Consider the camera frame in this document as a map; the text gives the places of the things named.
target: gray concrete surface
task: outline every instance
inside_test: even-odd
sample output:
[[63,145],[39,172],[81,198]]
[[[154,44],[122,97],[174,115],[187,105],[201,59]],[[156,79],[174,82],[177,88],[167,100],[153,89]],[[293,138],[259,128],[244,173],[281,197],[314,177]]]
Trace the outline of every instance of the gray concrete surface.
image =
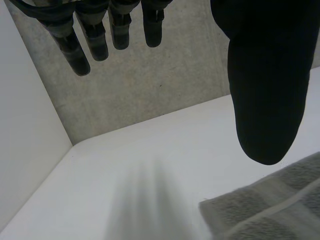
[[[130,46],[112,45],[109,58],[96,62],[81,28],[74,29],[91,73],[73,73],[49,33],[6,1],[43,84],[73,144],[229,94],[228,39],[215,24],[209,0],[173,1],[165,11],[163,40],[145,43],[142,10],[131,14]],[[314,67],[320,66],[320,47]]]

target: white surface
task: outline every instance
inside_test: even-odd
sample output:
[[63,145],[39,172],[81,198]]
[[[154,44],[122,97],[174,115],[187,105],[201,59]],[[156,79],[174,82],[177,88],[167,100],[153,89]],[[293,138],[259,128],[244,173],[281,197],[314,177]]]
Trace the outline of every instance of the white surface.
[[[127,219],[119,208],[136,206],[139,202],[129,201],[131,195],[152,179],[134,182],[128,175],[139,173],[141,161],[155,160],[171,174],[168,179],[178,191],[173,197],[183,199],[184,220],[193,239],[210,239],[198,210],[200,201],[249,185],[320,150],[319,93],[320,68],[316,68],[311,71],[296,140],[283,161],[273,166],[256,163],[243,153],[230,96],[81,142],[23,206],[0,240],[128,240],[110,237],[113,217]],[[120,229],[128,226],[117,223]]]
[[71,147],[0,0],[0,231]]

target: white wall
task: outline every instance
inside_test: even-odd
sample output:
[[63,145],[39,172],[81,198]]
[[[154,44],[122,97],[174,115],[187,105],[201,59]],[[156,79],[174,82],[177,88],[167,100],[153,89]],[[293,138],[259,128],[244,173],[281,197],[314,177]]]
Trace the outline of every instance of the white wall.
[[0,231],[71,147],[0,0]]

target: robotic hand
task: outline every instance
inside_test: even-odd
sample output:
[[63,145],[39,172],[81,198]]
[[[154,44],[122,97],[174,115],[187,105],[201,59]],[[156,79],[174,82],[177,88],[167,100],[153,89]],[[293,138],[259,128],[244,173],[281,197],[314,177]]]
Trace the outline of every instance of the robotic hand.
[[[43,24],[80,76],[88,74],[90,66],[73,30],[73,12],[93,58],[102,61],[108,57],[102,24],[106,11],[113,45],[122,50],[129,45],[130,12],[140,2],[50,0],[60,4],[34,7],[22,0],[10,1]],[[149,47],[161,42],[164,9],[171,1],[141,0]],[[251,159],[276,164],[291,147],[304,115],[320,27],[320,0],[211,0],[211,11],[230,39],[228,79],[240,145]]]
[[[129,46],[130,12],[140,0],[33,0],[36,6],[22,0],[10,0],[23,13],[37,19],[49,31],[73,71],[84,76],[90,73],[89,62],[73,29],[73,13],[81,25],[92,57],[96,61],[108,58],[106,30],[102,20],[108,11],[112,42],[116,49]],[[164,9],[172,0],[141,0],[145,40],[157,47],[162,40]]]

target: gray towel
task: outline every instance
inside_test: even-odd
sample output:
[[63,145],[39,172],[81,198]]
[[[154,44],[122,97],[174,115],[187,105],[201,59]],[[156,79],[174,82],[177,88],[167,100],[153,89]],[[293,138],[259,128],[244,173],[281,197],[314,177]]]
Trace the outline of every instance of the gray towel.
[[320,152],[203,201],[214,239],[320,239]]

